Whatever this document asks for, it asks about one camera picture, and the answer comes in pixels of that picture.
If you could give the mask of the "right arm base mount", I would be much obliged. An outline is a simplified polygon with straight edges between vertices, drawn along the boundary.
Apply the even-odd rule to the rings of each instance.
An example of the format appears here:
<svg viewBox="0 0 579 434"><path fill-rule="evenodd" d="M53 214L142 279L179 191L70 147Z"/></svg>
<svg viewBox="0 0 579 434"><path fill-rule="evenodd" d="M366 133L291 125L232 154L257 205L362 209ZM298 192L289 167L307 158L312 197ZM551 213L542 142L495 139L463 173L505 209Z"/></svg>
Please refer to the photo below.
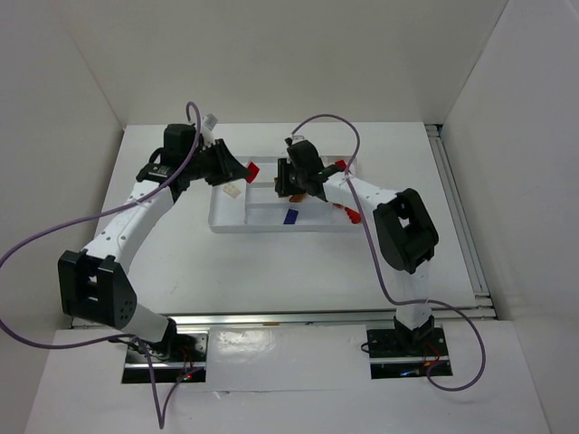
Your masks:
<svg viewBox="0 0 579 434"><path fill-rule="evenodd" d="M360 350L369 356L373 380L425 377L432 368L432 377L452 376L446 336L441 327L412 348L404 347L393 329L366 331L366 341Z"/></svg>

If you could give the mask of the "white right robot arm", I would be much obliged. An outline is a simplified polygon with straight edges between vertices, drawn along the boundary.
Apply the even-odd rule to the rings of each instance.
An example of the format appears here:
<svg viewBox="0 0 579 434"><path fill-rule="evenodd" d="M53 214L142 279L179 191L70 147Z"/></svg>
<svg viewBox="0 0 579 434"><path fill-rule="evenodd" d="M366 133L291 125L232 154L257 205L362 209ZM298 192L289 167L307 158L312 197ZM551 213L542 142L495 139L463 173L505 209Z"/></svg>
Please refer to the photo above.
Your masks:
<svg viewBox="0 0 579 434"><path fill-rule="evenodd" d="M439 234L421 196L412 188L389 190L357 178L346 167L325 165L303 137L285 142L288 155L278 160L276 194L307 194L360 215L375 264L383 262L393 271L402 292L390 300L396 306L397 340L405 350L422 346L434 328L428 274Z"/></svg>

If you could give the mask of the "white lego brick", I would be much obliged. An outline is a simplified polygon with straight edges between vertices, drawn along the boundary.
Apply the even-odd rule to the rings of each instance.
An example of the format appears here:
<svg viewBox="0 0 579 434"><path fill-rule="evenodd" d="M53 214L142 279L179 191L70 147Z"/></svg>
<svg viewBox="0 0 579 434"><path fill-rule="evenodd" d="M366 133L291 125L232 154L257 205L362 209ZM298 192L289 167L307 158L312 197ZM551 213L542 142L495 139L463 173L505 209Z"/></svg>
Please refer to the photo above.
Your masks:
<svg viewBox="0 0 579 434"><path fill-rule="evenodd" d="M242 194L242 191L235 184L232 183L225 184L222 190L226 195L228 195L232 199L236 199Z"/></svg>

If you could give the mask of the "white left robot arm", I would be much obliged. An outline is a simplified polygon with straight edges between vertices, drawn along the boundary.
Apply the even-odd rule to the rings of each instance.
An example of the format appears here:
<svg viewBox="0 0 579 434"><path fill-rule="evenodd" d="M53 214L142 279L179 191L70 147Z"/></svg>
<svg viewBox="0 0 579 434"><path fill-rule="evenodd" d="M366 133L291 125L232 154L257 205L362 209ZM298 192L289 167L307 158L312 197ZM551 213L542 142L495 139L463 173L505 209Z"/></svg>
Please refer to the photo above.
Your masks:
<svg viewBox="0 0 579 434"><path fill-rule="evenodd" d="M136 176L120 212L79 251L65 251L57 269L65 315L109 326L144 341L162 357L194 345L177 331L176 322L138 302L128 272L138 250L159 220L193 181L219 186L250 176L221 139L216 121L200 125L169 124L163 145Z"/></svg>

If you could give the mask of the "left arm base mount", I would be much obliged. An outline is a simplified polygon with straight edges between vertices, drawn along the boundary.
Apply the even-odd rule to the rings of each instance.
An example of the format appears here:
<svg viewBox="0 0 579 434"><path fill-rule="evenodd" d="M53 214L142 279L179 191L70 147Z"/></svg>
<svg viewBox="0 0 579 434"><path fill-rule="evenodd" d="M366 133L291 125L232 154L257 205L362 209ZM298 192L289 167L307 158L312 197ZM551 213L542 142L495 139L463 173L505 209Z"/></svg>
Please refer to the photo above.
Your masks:
<svg viewBox="0 0 579 434"><path fill-rule="evenodd" d="M109 339L112 344L122 344L125 359L121 382L123 384L150 384L147 357L135 340ZM181 336L181 341L170 354L156 352L148 346L156 383L169 384L180 379L184 383L206 381L206 360L209 344L207 331Z"/></svg>

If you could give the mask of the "blue lego brick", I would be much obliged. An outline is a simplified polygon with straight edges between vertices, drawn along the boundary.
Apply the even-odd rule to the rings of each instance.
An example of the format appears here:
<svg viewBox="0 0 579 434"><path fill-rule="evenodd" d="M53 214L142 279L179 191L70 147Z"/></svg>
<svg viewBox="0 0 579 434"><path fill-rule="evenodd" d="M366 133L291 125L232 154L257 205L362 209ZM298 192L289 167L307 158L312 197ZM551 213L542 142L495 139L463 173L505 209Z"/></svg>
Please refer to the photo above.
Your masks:
<svg viewBox="0 0 579 434"><path fill-rule="evenodd" d="M299 211L295 209L288 209L283 221L284 225L294 225L298 219Z"/></svg>

